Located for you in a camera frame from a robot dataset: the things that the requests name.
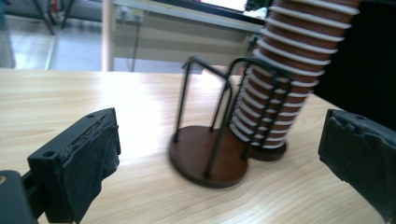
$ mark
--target black metal frame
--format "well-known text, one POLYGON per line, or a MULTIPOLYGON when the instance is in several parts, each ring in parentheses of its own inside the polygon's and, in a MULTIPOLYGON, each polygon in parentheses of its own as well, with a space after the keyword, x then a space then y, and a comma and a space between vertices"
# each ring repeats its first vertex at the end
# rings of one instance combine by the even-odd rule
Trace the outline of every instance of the black metal frame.
MULTIPOLYGON (((33 4, 35 5, 35 9, 37 10, 37 12, 38 12, 38 14, 40 15, 41 19, 44 20, 44 23, 46 23, 46 26, 47 26, 47 28, 49 29, 50 34, 51 34, 51 35, 55 35, 55 32, 54 32, 53 29, 52 29, 51 23, 52 23, 52 25, 54 25, 54 26, 55 26, 57 23, 56 23, 55 19, 53 19, 52 15, 51 15, 51 13, 50 13, 50 1, 49 1, 49 5, 48 5, 49 10, 48 10, 47 13, 49 14, 49 20, 50 20, 51 23, 47 20, 46 15, 44 14, 44 11, 41 9, 40 5, 38 4, 38 1, 39 1, 39 0, 32 0, 33 4)), ((5 1, 5 2, 6 2, 6 4, 9 5, 9 6, 12 5, 12 2, 10 2, 10 1, 5 1)), ((6 13, 7 13, 7 14, 10 14, 10 15, 23 16, 23 15, 21 15, 21 14, 16 14, 16 13, 8 13, 8 12, 6 12, 6 13)))
POLYGON ((262 120, 264 118, 265 114, 267 113, 267 109, 269 107, 269 104, 274 99, 275 91, 276 91, 277 85, 278 85, 278 80, 279 80, 280 77, 282 77, 282 78, 285 78, 288 81, 287 82, 288 87, 286 89, 286 94, 284 94, 284 97, 282 98, 281 103, 278 106, 278 109, 276 111, 275 117, 272 119, 271 123, 269 124, 269 128, 266 130, 265 136, 263 137, 263 139, 260 142, 259 151, 262 150, 262 147, 264 146, 264 144, 265 144, 265 142, 266 142, 266 140, 267 140, 272 128, 274 127, 274 124, 276 122, 276 118, 279 115, 280 109, 282 108, 283 104, 285 104, 285 102, 286 102, 286 100, 288 98, 288 95, 289 95, 290 90, 291 90, 292 78, 291 78, 291 74, 289 72, 286 72, 286 71, 284 71, 284 70, 282 70, 280 68, 277 68, 277 67, 275 67, 275 66, 273 66, 273 65, 271 65, 269 63, 266 63, 263 60, 260 60, 258 58, 237 58, 231 63, 227 73, 223 73, 223 72, 219 71, 218 69, 210 66, 209 63, 207 63, 206 61, 204 61, 203 59, 201 59, 201 58, 199 58, 197 56, 190 57, 188 59, 188 61, 186 62, 186 64, 185 64, 185 76, 184 76, 184 81, 183 81, 182 94, 180 96, 180 104, 179 104, 178 114, 177 114, 177 125, 176 125, 175 135, 174 135, 174 138, 173 138, 174 142, 178 141, 178 133, 179 133, 179 128, 180 128, 180 123, 181 123, 181 120, 182 120, 182 117, 183 117, 183 108, 184 108, 185 97, 186 97, 186 94, 187 94, 187 88, 188 88, 188 84, 189 84, 189 75, 190 75, 190 72, 191 72, 191 66, 193 64, 195 64, 195 63, 201 65, 202 67, 204 67, 205 69, 209 70, 213 74, 221 77, 225 81, 222 93, 221 93, 220 98, 219 98, 218 106, 217 106, 217 109, 216 109, 216 112, 215 112, 215 115, 214 115, 214 118, 213 118, 213 121, 212 121, 212 125, 209 128, 209 130, 211 132, 214 131, 214 127, 215 127, 217 118, 219 116, 219 110, 220 110, 221 105, 223 104, 224 94, 225 94, 226 91, 230 92, 229 96, 228 96, 227 103, 226 103, 224 115, 223 115, 223 118, 222 118, 222 121, 221 121, 221 124, 220 124, 219 134, 216 137, 216 140, 215 140, 211 155, 209 157, 208 164, 207 164, 206 169, 205 169, 205 177, 209 178, 210 177, 210 173, 211 173, 212 168, 213 168, 214 161, 215 161, 216 156, 217 156, 217 152, 219 150, 219 144, 220 144, 221 138, 224 135, 224 132, 226 130, 226 126, 229 125, 232 122, 233 111, 231 113, 229 113, 229 110, 231 108, 235 108, 235 105, 236 105, 237 99, 238 99, 238 95, 241 92, 242 85, 244 83, 244 79, 245 79, 245 77, 247 75, 247 70, 250 68, 250 66, 251 65, 257 65, 261 69, 269 72, 273 76, 274 85, 273 85, 273 88, 271 89, 271 93, 270 93, 270 95, 269 95, 269 97, 267 99, 266 105, 265 105, 260 117, 257 119, 258 122, 257 122, 257 125, 256 125, 255 129, 254 129, 253 135, 251 136, 251 138, 247 142, 247 147, 245 148, 245 151, 244 151, 243 155, 241 156, 243 160, 247 160, 248 159, 248 152, 250 150, 251 143, 252 143, 255 135, 257 134, 257 131, 259 130, 260 120, 262 120), (233 70, 235 69, 235 66, 237 64, 239 64, 239 63, 245 63, 246 64, 246 68, 245 68, 245 71, 244 71, 244 75, 242 77, 242 81, 241 81, 241 85, 239 87, 238 93, 235 95, 233 104, 231 105, 232 98, 233 98, 233 87, 231 85, 229 77, 230 77, 231 73, 233 72, 233 70))
POLYGON ((71 11, 75 1, 76 0, 70 0, 69 5, 67 5, 66 10, 64 11, 64 20, 62 21, 61 29, 63 29, 64 26, 66 25, 66 21, 69 17, 70 11, 71 11))

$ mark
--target black fabric cover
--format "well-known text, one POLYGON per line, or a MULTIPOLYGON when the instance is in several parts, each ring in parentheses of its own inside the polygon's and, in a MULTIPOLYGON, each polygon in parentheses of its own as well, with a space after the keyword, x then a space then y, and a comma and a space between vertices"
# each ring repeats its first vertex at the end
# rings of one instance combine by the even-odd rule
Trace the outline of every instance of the black fabric cover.
POLYGON ((329 110, 318 153, 386 222, 396 221, 396 132, 359 115, 329 110))
POLYGON ((49 222, 82 220, 119 166, 118 127, 114 108, 96 111, 29 156, 33 178, 47 192, 49 222))

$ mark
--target brown cup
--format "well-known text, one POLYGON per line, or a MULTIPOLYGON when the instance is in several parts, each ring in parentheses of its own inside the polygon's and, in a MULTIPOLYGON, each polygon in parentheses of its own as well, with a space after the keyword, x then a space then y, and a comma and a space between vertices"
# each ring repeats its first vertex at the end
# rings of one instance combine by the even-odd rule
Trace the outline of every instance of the brown cup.
MULTIPOLYGON (((235 127, 238 129, 238 131, 244 135, 246 138, 250 139, 251 135, 253 134, 256 126, 255 125, 250 125, 248 123, 246 123, 242 118, 240 118, 239 116, 235 116, 233 117, 233 123, 235 124, 235 127), (239 126, 242 125, 244 126, 246 129, 248 129, 250 131, 250 133, 246 133, 244 130, 242 130, 239 126)), ((258 130, 257 134, 261 134, 264 135, 266 134, 266 131, 263 130, 258 130)), ((269 137, 270 138, 281 138, 284 137, 286 135, 286 133, 276 133, 276 132, 270 132, 269 137)))
MULTIPOLYGON (((268 109, 277 111, 279 108, 278 108, 278 105, 277 105, 277 104, 269 104, 269 105, 268 105, 268 109)), ((284 105, 284 106, 280 109, 280 113, 296 113, 296 112, 298 112, 299 110, 300 110, 299 107, 284 105)), ((246 117, 248 117, 250 120, 255 120, 255 118, 252 117, 252 116, 250 116, 248 112, 246 112, 246 111, 243 110, 243 109, 242 109, 242 111, 244 112, 244 115, 245 115, 246 117)))
POLYGON ((291 16, 282 15, 277 12, 273 12, 271 14, 271 19, 324 35, 343 36, 345 32, 345 29, 335 28, 312 21, 305 21, 291 16))
POLYGON ((297 116, 298 116, 298 113, 296 115, 293 115, 293 116, 286 116, 286 115, 280 114, 277 117, 277 120, 279 120, 279 121, 293 121, 293 120, 296 119, 297 116))
MULTIPOLYGON (((296 103, 286 102, 286 103, 283 105, 284 108, 290 108, 290 110, 292 110, 294 107, 296 107, 295 105, 302 105, 303 102, 305 101, 305 98, 304 98, 304 97, 288 97, 287 101, 289 100, 289 98, 298 99, 298 100, 295 100, 296 103)), ((246 97, 242 97, 241 101, 244 103, 244 105, 245 105, 247 108, 249 108, 250 110, 252 110, 252 111, 256 114, 256 117, 259 117, 259 116, 260 116, 260 114, 261 114, 262 111, 263 111, 264 106, 263 106, 262 108, 258 108, 257 106, 255 106, 255 105, 253 105, 251 102, 249 102, 249 101, 246 99, 246 97)), ((279 104, 271 103, 271 104, 269 104, 269 107, 268 107, 268 108, 277 110, 278 107, 279 107, 279 104)), ((269 118, 269 119, 272 119, 274 114, 275 114, 275 113, 267 112, 267 114, 266 114, 265 116, 266 116, 267 118, 269 118)), ((250 120, 256 120, 256 118, 254 118, 253 116, 249 116, 249 119, 250 119, 250 120)))
POLYGON ((293 59, 278 55, 268 49, 259 48, 259 50, 260 50, 260 53, 262 55, 264 55, 265 57, 267 57, 273 61, 276 61, 278 63, 282 63, 286 66, 296 68, 296 69, 304 70, 307 72, 318 73, 321 70, 323 70, 323 68, 324 68, 324 65, 314 65, 314 64, 310 64, 310 63, 297 62, 293 59))
MULTIPOLYGON (((256 77, 259 81, 262 81, 270 86, 274 85, 273 77, 264 70, 261 70, 257 66, 253 65, 252 69, 247 71, 250 76, 256 77)), ((280 81, 278 83, 280 89, 285 90, 287 88, 286 82, 280 81)))
MULTIPOLYGON (((335 1, 328 1, 328 2, 333 2, 338 5, 344 5, 345 4, 340 4, 340 2, 351 2, 349 0, 335 0, 335 1)), ((306 14, 310 14, 313 16, 321 17, 323 19, 331 20, 331 21, 338 21, 342 23, 350 23, 352 19, 352 15, 346 14, 343 12, 335 11, 335 10, 329 10, 324 7, 317 7, 317 6, 312 6, 309 5, 308 3, 305 3, 304 1, 275 1, 273 3, 273 6, 276 7, 283 7, 289 10, 294 10, 294 11, 299 11, 303 12, 306 14)))
MULTIPOLYGON (((252 81, 252 80, 249 80, 247 83, 248 83, 248 87, 250 87, 250 88, 247 89, 247 91, 248 91, 248 96, 249 96, 252 100, 254 100, 255 102, 257 102, 257 104, 259 104, 259 105, 264 105, 264 104, 266 103, 266 99, 262 99, 262 98, 260 98, 259 96, 257 96, 256 94, 254 94, 254 92, 253 92, 252 89, 254 89, 255 91, 260 92, 262 95, 265 95, 265 96, 267 96, 267 97, 270 96, 271 90, 265 89, 264 87, 262 87, 262 86, 260 86, 260 85, 257 85, 257 83, 255 83, 255 82, 252 81)), ((279 92, 276 92, 276 91, 275 91, 275 92, 274 92, 274 96, 273 96, 273 100, 283 101, 283 100, 285 99, 285 97, 286 97, 285 103, 289 103, 289 104, 300 104, 300 103, 303 103, 303 102, 304 102, 304 99, 305 99, 306 96, 299 96, 298 94, 294 94, 294 95, 295 95, 295 96, 290 95, 290 94, 289 94, 289 95, 286 95, 286 92, 279 93, 279 92)))
POLYGON ((279 146, 283 141, 284 141, 283 139, 278 141, 267 140, 263 147, 269 147, 269 148, 276 147, 279 146))
POLYGON ((312 83, 312 82, 315 82, 316 80, 318 80, 318 77, 310 77, 310 76, 294 74, 293 79, 296 81, 299 81, 299 82, 303 82, 303 83, 312 83))
POLYGON ((263 36, 262 41, 268 45, 271 45, 274 48, 285 50, 289 53, 292 53, 292 54, 295 54, 295 55, 298 55, 301 57, 305 57, 308 59, 314 59, 314 60, 319 60, 319 61, 327 61, 330 59, 330 54, 318 53, 318 52, 314 52, 313 50, 297 48, 292 45, 279 42, 278 40, 275 40, 275 39, 267 37, 267 36, 263 36))
MULTIPOLYGON (((259 130, 258 132, 257 132, 257 134, 259 134, 259 135, 261 135, 261 136, 265 136, 266 134, 267 134, 267 132, 266 131, 262 131, 262 130, 259 130)), ((287 132, 284 132, 284 133, 274 133, 274 132, 270 132, 270 135, 268 136, 268 138, 275 138, 275 139, 277 139, 277 138, 285 138, 285 136, 287 135, 288 133, 287 132)), ((260 140, 260 139, 262 139, 262 137, 258 137, 257 135, 255 136, 255 139, 256 140, 260 140)))
POLYGON ((337 47, 337 42, 332 42, 328 40, 322 40, 318 38, 314 38, 312 36, 307 36, 307 35, 301 35, 294 33, 293 31, 288 31, 279 27, 276 27, 274 25, 266 25, 266 29, 270 31, 271 33, 274 33, 276 35, 281 35, 284 36, 288 39, 292 39, 304 44, 308 44, 314 47, 322 48, 322 49, 336 49, 337 47))
POLYGON ((361 4, 361 0, 327 0, 327 2, 353 8, 358 8, 361 4))
MULTIPOLYGON (((272 84, 272 79, 269 78, 264 73, 262 73, 261 71, 258 71, 255 66, 253 66, 253 69, 251 71, 252 71, 252 74, 254 74, 254 76, 256 78, 258 78, 259 80, 261 80, 267 84, 270 84, 270 85, 272 84)), ((318 84, 318 81, 316 80, 312 83, 306 83, 306 84, 309 84, 309 85, 301 86, 301 85, 298 85, 298 83, 294 82, 294 84, 291 86, 290 92, 299 93, 299 94, 308 94, 309 92, 312 91, 312 88, 318 84)), ((287 84, 279 83, 279 88, 282 90, 285 90, 287 88, 287 84)))

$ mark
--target cup rim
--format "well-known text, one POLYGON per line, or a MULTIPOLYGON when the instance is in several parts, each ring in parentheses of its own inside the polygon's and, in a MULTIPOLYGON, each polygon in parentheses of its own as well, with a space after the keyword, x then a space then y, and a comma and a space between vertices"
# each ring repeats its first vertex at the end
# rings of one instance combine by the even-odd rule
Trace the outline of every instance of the cup rim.
POLYGON ((310 31, 310 30, 307 30, 304 28, 297 27, 297 26, 289 25, 289 24, 286 24, 285 22, 274 20, 271 17, 266 19, 265 22, 272 24, 274 26, 277 26, 281 29, 289 30, 289 31, 292 31, 294 33, 301 34, 301 35, 308 35, 308 36, 314 37, 316 39, 321 39, 321 40, 326 40, 326 41, 331 41, 331 42, 340 42, 340 41, 344 40, 343 37, 324 35, 324 34, 321 34, 318 32, 314 32, 314 31, 310 31))
MULTIPOLYGON (((253 134, 253 131, 250 130, 249 128, 245 127, 245 125, 242 124, 242 122, 239 120, 238 117, 233 118, 233 124, 235 125, 235 127, 237 127, 237 128, 239 128, 240 130, 242 130, 242 132, 244 132, 245 134, 253 134)), ((261 134, 256 134, 256 135, 254 136, 254 138, 260 138, 260 136, 262 136, 262 135, 261 135, 261 134)), ((282 136, 282 137, 280 137, 280 138, 272 138, 272 137, 269 137, 269 138, 267 138, 267 140, 268 140, 268 141, 279 141, 279 140, 284 139, 284 137, 285 137, 285 136, 282 136)))
POLYGON ((262 39, 260 39, 259 41, 257 41, 257 44, 258 44, 260 47, 262 47, 262 48, 264 48, 264 49, 267 49, 267 50, 269 50, 269 51, 272 51, 272 52, 275 53, 275 54, 278 54, 278 55, 283 56, 283 57, 285 57, 285 58, 292 59, 292 60, 297 61, 297 62, 300 62, 300 63, 309 63, 309 64, 313 64, 313 65, 327 65, 327 64, 329 64, 329 63, 331 62, 330 60, 327 60, 327 61, 319 61, 319 60, 314 60, 314 59, 305 58, 305 57, 299 56, 299 55, 297 55, 297 54, 292 54, 292 53, 286 52, 286 51, 283 50, 283 49, 275 48, 274 46, 271 46, 271 45, 265 43, 262 39))
MULTIPOLYGON (((259 79, 254 73, 251 72, 251 70, 252 70, 252 68, 249 68, 249 69, 247 70, 247 74, 248 74, 248 78, 251 78, 253 82, 255 82, 256 84, 258 84, 258 85, 260 85, 260 86, 262 86, 261 83, 263 83, 263 84, 265 84, 265 85, 270 86, 271 89, 274 87, 274 86, 268 84, 267 82, 265 82, 265 81, 259 79)), ((297 87, 305 87, 304 84, 306 84, 306 83, 299 82, 299 81, 292 81, 292 82, 291 82, 291 85, 297 86, 297 87)), ((312 92, 312 91, 310 91, 310 92, 308 92, 308 93, 289 92, 289 96, 292 96, 292 97, 307 97, 311 92, 312 92)), ((275 93, 284 94, 284 93, 286 93, 286 91, 283 91, 283 90, 275 90, 275 93)))
POLYGON ((261 33, 262 33, 262 35, 270 37, 270 38, 272 38, 276 41, 282 42, 284 44, 288 44, 288 45, 291 45, 291 46, 294 46, 294 47, 300 48, 300 49, 314 51, 316 53, 334 54, 338 50, 338 49, 323 49, 323 48, 319 48, 316 46, 308 45, 303 42, 299 42, 299 41, 295 41, 295 40, 286 38, 285 36, 282 36, 282 35, 276 35, 267 29, 261 29, 261 33))
MULTIPOLYGON (((266 76, 266 77, 268 77, 264 72, 262 72, 262 71, 260 71, 260 70, 262 70, 260 67, 258 67, 258 66, 254 66, 254 68, 255 69, 257 69, 257 70, 259 70, 259 72, 261 73, 261 74, 263 74, 264 76, 266 76)), ((251 72, 251 70, 252 70, 252 68, 249 68, 248 70, 247 70, 247 74, 249 75, 249 76, 255 76, 255 78, 257 78, 256 77, 256 75, 255 74, 253 74, 252 72, 251 72)), ((287 82, 287 80, 285 79, 285 78, 280 78, 280 80, 279 81, 284 81, 284 82, 287 82)), ((314 82, 300 82, 300 81, 292 81, 291 82, 291 85, 292 86, 296 86, 296 87, 314 87, 314 86, 316 86, 316 85, 318 85, 318 83, 319 83, 319 81, 318 80, 315 80, 314 82)), ((281 90, 276 90, 276 93, 279 93, 279 94, 283 94, 283 93, 285 93, 286 91, 281 91, 281 90)))
POLYGON ((291 9, 287 9, 287 8, 283 8, 283 7, 273 6, 273 7, 269 7, 269 8, 271 11, 274 11, 274 12, 282 14, 282 15, 290 16, 290 17, 297 18, 297 19, 304 20, 304 21, 312 21, 314 23, 327 25, 327 26, 331 26, 334 28, 348 29, 351 27, 351 25, 348 23, 332 21, 332 20, 314 16, 314 15, 311 15, 308 13, 303 13, 303 12, 299 12, 299 11, 295 11, 295 10, 291 10, 291 9))
POLYGON ((277 66, 277 67, 279 67, 281 69, 287 70, 287 71, 289 71, 291 73, 295 73, 295 74, 298 74, 298 75, 303 75, 303 76, 308 76, 308 77, 319 77, 319 76, 324 74, 323 70, 321 70, 319 72, 309 72, 309 71, 305 71, 305 70, 302 70, 302 69, 290 67, 290 66, 285 65, 283 63, 276 62, 276 61, 274 61, 272 59, 269 59, 265 55, 261 54, 259 49, 254 49, 253 50, 253 54, 256 57, 258 57, 258 58, 260 58, 260 59, 262 59, 262 60, 264 60, 264 61, 266 61, 268 63, 271 63, 271 64, 273 64, 273 65, 275 65, 275 66, 277 66))
MULTIPOLYGON (((239 137, 242 141, 244 141, 244 142, 248 142, 248 141, 249 141, 249 139, 248 139, 247 137, 245 137, 244 135, 242 135, 242 134, 239 132, 239 130, 236 128, 236 126, 235 126, 234 123, 230 124, 230 129, 231 129, 231 131, 233 132, 233 134, 235 134, 237 137, 239 137)), ((269 149, 281 147, 281 146, 283 146, 283 145, 285 144, 284 138, 283 138, 282 140, 280 140, 279 144, 277 144, 277 145, 275 145, 275 146, 266 146, 266 145, 264 145, 264 146, 262 146, 262 147, 263 147, 263 148, 269 148, 269 149)), ((253 142, 253 143, 251 143, 251 145, 257 147, 257 146, 259 146, 260 144, 259 144, 259 143, 253 142)))
POLYGON ((342 5, 338 5, 335 3, 330 3, 330 2, 325 2, 325 1, 318 1, 318 0, 290 0, 293 2, 299 2, 299 3, 304 3, 307 5, 311 5, 314 7, 323 7, 323 8, 327 8, 333 11, 338 11, 338 12, 342 12, 348 15, 357 15, 359 13, 359 10, 353 7, 347 7, 347 6, 342 6, 342 5))

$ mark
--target gripper screw hole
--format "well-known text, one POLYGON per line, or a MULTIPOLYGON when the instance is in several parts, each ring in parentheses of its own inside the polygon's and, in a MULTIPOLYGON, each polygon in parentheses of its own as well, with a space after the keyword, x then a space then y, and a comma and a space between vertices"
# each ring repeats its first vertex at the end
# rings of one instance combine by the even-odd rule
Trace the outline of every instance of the gripper screw hole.
POLYGON ((48 151, 48 152, 46 152, 46 153, 44 153, 44 157, 51 157, 51 156, 53 156, 55 154, 55 152, 53 152, 53 151, 48 151))

